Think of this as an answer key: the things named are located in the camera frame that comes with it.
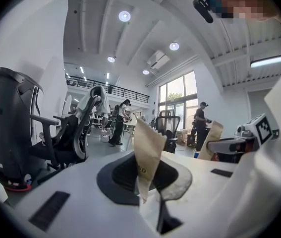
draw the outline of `white ceiling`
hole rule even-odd
[[[250,68],[250,61],[281,55],[281,27],[275,20],[257,22],[235,20],[233,23],[214,17],[208,24],[194,9],[193,0],[153,0],[167,9],[202,45],[211,59],[222,86],[259,80],[281,74],[281,64],[258,69]],[[199,55],[199,47],[188,41],[181,31],[161,20],[161,15],[142,10],[119,0],[69,0],[69,10],[64,31],[64,62],[70,75],[80,76],[83,66],[86,77],[106,82],[104,74],[110,72],[110,84],[115,84],[124,69],[142,72],[148,68],[146,61],[156,50],[169,57],[158,71],[160,76],[184,60]],[[118,14],[131,13],[124,23]],[[171,51],[169,44],[178,42],[179,50]],[[107,57],[116,57],[114,64]],[[142,75],[149,83],[155,75]]]

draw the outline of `large window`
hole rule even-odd
[[[178,130],[191,129],[198,108],[195,74],[190,72],[160,87],[159,112],[173,110],[181,118]]]

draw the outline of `air conditioner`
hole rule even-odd
[[[147,64],[150,65],[151,69],[159,69],[163,65],[165,65],[166,62],[168,62],[169,60],[170,60],[170,58],[167,57],[167,55],[165,53],[158,50],[153,54],[152,57],[149,58],[149,60],[147,61]]]

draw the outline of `tree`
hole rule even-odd
[[[167,97],[167,101],[173,101],[174,99],[182,97],[182,93],[170,93]]]

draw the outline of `black railing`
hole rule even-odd
[[[109,85],[99,81],[84,79],[81,77],[75,77],[71,75],[70,78],[66,76],[66,84],[70,86],[77,86],[83,88],[92,88],[93,86],[101,85],[104,87],[107,93],[114,94],[117,96],[122,96],[125,97],[126,99],[141,101],[145,103],[148,103],[148,99],[149,99],[148,95],[142,93],[137,93],[128,89],[121,88],[119,86]]]

